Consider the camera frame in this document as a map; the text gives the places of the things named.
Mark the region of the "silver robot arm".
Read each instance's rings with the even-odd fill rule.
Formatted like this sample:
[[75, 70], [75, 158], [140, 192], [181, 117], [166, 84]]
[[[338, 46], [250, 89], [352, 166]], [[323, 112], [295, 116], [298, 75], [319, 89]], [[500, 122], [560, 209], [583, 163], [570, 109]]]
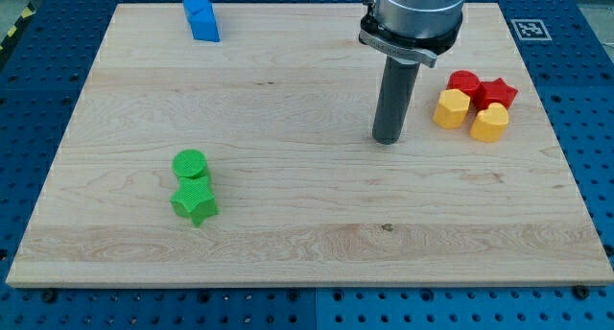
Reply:
[[465, 0], [362, 0], [359, 41], [401, 62], [434, 67], [456, 42]]

